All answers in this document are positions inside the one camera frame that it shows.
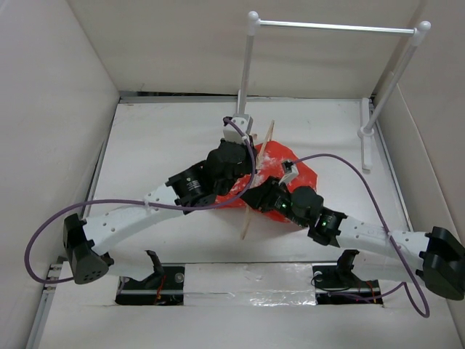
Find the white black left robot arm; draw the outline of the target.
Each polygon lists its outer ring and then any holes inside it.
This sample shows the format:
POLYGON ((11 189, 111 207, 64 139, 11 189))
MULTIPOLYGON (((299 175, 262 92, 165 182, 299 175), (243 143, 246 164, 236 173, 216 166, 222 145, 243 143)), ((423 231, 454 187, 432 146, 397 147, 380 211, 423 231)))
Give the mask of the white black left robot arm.
POLYGON ((64 220, 63 244, 76 284, 88 284, 109 272, 110 250, 152 225, 197 210, 217 208, 236 182, 254 173, 256 152, 249 143, 222 140, 206 160, 170 177, 144 201, 86 219, 71 214, 64 220))

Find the orange white tie-dye trousers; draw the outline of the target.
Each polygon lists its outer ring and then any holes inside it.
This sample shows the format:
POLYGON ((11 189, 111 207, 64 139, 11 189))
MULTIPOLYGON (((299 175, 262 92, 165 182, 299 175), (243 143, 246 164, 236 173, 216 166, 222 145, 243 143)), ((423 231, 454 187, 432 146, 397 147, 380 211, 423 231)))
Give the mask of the orange white tie-dye trousers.
POLYGON ((323 208, 323 198, 316 194, 318 175, 285 145, 271 140, 256 146, 262 156, 256 167, 252 186, 237 200, 231 201, 249 183, 250 176, 240 178, 225 196, 215 203, 226 208, 250 207, 277 222, 292 222, 307 228, 314 224, 323 208))

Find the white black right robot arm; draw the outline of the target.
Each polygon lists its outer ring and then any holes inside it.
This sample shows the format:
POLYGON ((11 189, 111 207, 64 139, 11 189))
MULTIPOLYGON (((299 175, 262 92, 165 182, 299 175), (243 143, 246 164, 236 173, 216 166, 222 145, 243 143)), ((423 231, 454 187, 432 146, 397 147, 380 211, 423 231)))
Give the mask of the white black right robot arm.
POLYGON ((344 286, 364 279, 409 282, 415 278, 438 296, 464 299, 464 247, 445 228, 388 233, 379 225, 324 207, 323 197, 311 187, 289 191, 276 177, 248 189, 242 199, 252 209, 277 212, 306 228, 320 245, 342 248, 336 277, 344 286))

